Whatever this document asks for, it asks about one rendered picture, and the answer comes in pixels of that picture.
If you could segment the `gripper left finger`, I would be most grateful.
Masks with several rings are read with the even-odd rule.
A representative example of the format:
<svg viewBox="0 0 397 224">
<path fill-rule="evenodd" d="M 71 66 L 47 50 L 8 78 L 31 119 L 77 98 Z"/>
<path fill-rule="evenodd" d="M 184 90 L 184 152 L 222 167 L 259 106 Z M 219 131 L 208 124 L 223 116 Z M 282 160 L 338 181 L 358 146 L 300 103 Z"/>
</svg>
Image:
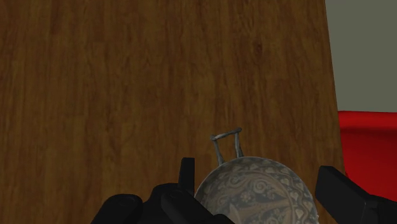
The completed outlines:
<svg viewBox="0 0 397 224">
<path fill-rule="evenodd" d="M 193 196 L 195 159 L 184 157 L 177 183 L 157 185 L 146 202 L 133 194 L 108 198 L 90 224 L 235 224 L 211 214 Z"/>
</svg>

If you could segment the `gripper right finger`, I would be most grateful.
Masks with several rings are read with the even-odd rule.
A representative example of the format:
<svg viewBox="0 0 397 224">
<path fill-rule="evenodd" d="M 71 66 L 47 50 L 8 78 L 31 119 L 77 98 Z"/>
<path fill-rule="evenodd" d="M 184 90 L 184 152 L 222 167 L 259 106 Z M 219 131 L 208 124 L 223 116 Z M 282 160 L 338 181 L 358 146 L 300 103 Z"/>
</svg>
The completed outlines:
<svg viewBox="0 0 397 224">
<path fill-rule="evenodd" d="M 338 224 L 397 224 L 397 202 L 367 193 L 332 166 L 319 167 L 315 197 Z"/>
</svg>

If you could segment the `red furniture piece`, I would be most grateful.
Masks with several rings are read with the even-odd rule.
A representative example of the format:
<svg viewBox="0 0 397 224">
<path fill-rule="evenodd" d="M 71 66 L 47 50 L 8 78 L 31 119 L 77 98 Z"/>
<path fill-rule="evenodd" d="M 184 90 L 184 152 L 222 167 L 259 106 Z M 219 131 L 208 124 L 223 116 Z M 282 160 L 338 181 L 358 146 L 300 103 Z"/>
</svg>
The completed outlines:
<svg viewBox="0 0 397 224">
<path fill-rule="evenodd" d="M 370 194 L 397 202 L 397 113 L 338 113 L 345 173 Z"/>
</svg>

